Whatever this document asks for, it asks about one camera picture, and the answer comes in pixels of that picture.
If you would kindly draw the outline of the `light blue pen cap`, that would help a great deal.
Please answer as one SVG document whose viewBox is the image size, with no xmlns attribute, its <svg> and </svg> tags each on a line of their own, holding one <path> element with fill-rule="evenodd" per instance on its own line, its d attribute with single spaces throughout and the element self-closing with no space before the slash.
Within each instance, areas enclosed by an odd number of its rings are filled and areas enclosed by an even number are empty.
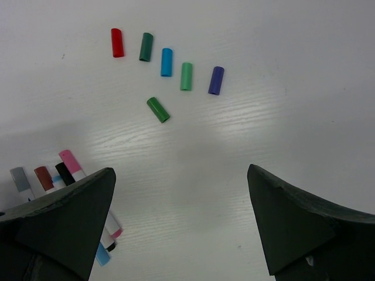
<svg viewBox="0 0 375 281">
<path fill-rule="evenodd" d="M 161 57 L 161 77 L 172 77 L 172 73 L 173 50 L 170 48 L 163 48 Z"/>
</svg>

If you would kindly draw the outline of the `red pen cap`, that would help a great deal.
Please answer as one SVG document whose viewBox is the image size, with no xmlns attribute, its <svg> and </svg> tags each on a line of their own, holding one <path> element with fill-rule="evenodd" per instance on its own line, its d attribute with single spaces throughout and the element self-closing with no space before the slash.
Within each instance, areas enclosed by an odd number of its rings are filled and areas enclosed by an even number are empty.
<svg viewBox="0 0 375 281">
<path fill-rule="evenodd" d="M 124 46 L 122 31 L 117 28 L 111 29 L 112 55 L 114 58 L 124 57 Z"/>
</svg>

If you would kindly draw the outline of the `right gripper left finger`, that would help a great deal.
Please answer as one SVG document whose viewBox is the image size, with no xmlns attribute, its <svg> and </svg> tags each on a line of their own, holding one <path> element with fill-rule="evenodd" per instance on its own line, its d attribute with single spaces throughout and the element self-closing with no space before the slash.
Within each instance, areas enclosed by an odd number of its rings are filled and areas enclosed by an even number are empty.
<svg viewBox="0 0 375 281">
<path fill-rule="evenodd" d="M 116 182 L 106 167 L 1 211 L 1 280 L 88 280 Z"/>
</svg>

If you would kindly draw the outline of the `dark red marker pen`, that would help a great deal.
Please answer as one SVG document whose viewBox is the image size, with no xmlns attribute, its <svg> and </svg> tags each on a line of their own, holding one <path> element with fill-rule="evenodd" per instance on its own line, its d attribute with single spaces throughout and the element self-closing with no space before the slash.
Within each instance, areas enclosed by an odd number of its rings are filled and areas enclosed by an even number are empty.
<svg viewBox="0 0 375 281">
<path fill-rule="evenodd" d="M 37 167 L 34 172 L 46 194 L 52 193 L 56 190 L 53 185 L 52 177 L 46 166 Z"/>
</svg>

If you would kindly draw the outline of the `pink cap blue marker pen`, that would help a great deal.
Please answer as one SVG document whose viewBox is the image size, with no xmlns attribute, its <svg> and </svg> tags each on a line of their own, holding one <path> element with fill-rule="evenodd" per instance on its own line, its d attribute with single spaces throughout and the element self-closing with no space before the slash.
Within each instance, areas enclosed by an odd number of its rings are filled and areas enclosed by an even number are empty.
<svg viewBox="0 0 375 281">
<path fill-rule="evenodd" d="M 61 176 L 52 177 L 52 183 L 56 190 L 66 187 Z M 100 266 L 105 266 L 111 259 L 110 252 L 116 247 L 114 239 L 111 237 L 106 228 L 103 228 L 100 243 L 96 252 L 96 260 Z"/>
</svg>

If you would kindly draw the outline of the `teal green pen cap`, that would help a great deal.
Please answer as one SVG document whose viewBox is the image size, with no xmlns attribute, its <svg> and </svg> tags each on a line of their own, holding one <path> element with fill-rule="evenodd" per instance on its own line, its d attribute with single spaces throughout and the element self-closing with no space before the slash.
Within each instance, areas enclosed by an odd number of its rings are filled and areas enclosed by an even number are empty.
<svg viewBox="0 0 375 281">
<path fill-rule="evenodd" d="M 189 62 L 182 63 L 181 79 L 180 79 L 181 91 L 192 90 L 192 77 L 193 77 L 193 64 Z"/>
</svg>

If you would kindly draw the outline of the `dark blue pen cap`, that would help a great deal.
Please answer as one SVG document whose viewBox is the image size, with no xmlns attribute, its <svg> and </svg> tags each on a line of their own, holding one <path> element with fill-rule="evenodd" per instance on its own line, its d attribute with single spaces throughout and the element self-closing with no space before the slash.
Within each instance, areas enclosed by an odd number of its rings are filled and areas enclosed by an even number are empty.
<svg viewBox="0 0 375 281">
<path fill-rule="evenodd" d="M 215 66 L 212 72 L 212 77 L 209 85 L 209 94 L 220 95 L 221 85 L 224 77 L 224 68 Z"/>
</svg>

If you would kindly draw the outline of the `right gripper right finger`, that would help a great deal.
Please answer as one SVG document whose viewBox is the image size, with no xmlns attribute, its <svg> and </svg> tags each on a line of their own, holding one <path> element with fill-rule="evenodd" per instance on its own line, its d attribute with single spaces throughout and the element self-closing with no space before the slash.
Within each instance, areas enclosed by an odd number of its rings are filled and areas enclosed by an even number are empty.
<svg viewBox="0 0 375 281">
<path fill-rule="evenodd" d="M 248 189 L 275 280 L 374 280 L 374 215 L 299 189 L 250 165 Z"/>
</svg>

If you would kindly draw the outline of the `grey green marker pen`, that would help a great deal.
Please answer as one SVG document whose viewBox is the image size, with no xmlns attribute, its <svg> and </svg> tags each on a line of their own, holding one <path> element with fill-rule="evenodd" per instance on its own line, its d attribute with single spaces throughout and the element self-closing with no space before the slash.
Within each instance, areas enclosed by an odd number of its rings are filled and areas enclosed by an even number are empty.
<svg viewBox="0 0 375 281">
<path fill-rule="evenodd" d="M 33 201 L 35 196 L 23 167 L 15 167 L 9 172 L 13 178 L 13 182 L 15 183 L 16 189 L 22 201 L 24 203 Z"/>
</svg>

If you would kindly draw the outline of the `dark green pen cap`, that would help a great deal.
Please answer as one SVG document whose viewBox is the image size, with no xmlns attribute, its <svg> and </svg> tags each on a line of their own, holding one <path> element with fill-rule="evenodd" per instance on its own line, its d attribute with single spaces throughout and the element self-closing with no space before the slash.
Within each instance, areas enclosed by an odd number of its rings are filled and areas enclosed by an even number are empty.
<svg viewBox="0 0 375 281">
<path fill-rule="evenodd" d="M 152 47 L 154 36 L 151 33 L 145 32 L 142 35 L 141 48 L 139 52 L 139 60 L 144 62 L 151 61 Z"/>
</svg>

